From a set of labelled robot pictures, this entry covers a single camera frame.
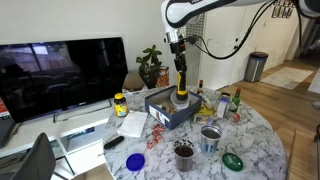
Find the potted plant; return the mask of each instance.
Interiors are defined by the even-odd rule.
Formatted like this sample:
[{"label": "potted plant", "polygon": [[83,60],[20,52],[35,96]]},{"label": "potted plant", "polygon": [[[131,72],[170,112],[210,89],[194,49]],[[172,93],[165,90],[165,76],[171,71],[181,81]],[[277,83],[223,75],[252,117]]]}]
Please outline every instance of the potted plant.
[{"label": "potted plant", "polygon": [[153,45],[152,48],[147,48],[142,52],[147,55],[142,58],[137,57],[136,59],[136,63],[140,63],[140,77],[149,89],[155,88],[160,66],[162,64],[158,59],[158,55],[162,55],[162,53],[156,49],[156,45]]}]

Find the white tv stand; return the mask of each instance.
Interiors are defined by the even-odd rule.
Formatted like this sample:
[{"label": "white tv stand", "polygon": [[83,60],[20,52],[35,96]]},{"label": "white tv stand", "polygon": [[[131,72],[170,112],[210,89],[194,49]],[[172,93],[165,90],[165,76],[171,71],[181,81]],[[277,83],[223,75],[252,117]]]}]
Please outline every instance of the white tv stand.
[{"label": "white tv stand", "polygon": [[[103,154],[105,124],[113,114],[114,107],[112,103],[109,108],[101,108],[109,105],[108,101],[103,101],[60,114],[58,118],[68,120],[57,123],[53,122],[53,115],[24,122],[9,143],[0,149],[0,158],[31,148],[38,135],[44,132],[50,141],[57,141],[61,149],[55,152],[58,159],[55,172],[72,179],[76,175],[93,169],[105,163]],[[95,128],[94,132],[68,139],[69,135],[91,127]],[[12,171],[17,167],[18,165],[12,165],[0,169],[0,173]]]}]

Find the television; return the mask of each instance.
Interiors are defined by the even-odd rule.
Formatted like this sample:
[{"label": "television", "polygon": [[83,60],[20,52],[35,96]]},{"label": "television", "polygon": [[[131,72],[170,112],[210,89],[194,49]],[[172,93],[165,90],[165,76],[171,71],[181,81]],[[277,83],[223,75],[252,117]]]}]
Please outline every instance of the television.
[{"label": "television", "polygon": [[0,97],[17,123],[112,98],[127,73],[121,37],[0,45]]}]

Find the green bottle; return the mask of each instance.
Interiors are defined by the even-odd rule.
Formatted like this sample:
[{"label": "green bottle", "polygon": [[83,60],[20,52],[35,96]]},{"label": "green bottle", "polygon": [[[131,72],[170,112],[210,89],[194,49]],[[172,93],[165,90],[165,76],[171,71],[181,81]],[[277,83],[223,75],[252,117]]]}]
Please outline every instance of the green bottle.
[{"label": "green bottle", "polygon": [[237,88],[236,95],[232,98],[231,106],[230,106],[230,111],[232,112],[237,112],[238,110],[238,107],[240,104],[240,92],[241,92],[241,89]]}]

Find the marble table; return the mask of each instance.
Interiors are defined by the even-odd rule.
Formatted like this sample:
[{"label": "marble table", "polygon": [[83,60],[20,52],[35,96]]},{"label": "marble table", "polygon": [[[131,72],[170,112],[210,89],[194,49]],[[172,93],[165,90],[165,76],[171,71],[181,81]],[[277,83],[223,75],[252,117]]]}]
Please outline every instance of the marble table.
[{"label": "marble table", "polygon": [[[196,92],[197,87],[188,87]],[[144,98],[160,89],[143,91],[136,95],[127,96],[129,108],[145,112]],[[213,104],[217,104],[219,92],[204,89],[204,94]],[[206,157],[200,150],[200,128],[202,125],[191,123],[189,120],[173,130],[166,129],[163,139],[152,149],[147,149],[147,142],[152,139],[152,127],[159,123],[148,115],[144,130],[140,138],[125,138],[113,149],[104,151],[106,165],[114,179],[276,179],[286,177],[286,155],[277,133],[258,112],[240,103],[238,113],[239,122],[234,122],[231,116],[217,120],[222,128],[222,137],[217,152],[213,157]],[[104,142],[117,137],[123,118],[113,114],[107,125]],[[241,146],[241,138],[245,133],[255,137],[251,149]],[[180,172],[175,166],[173,142],[180,138],[188,138],[195,143],[195,154],[192,170]],[[226,152],[238,155],[244,168],[240,172],[229,170],[222,163],[222,155]],[[145,157],[145,165],[138,172],[131,172],[126,167],[127,158],[133,153],[141,153]]]}]

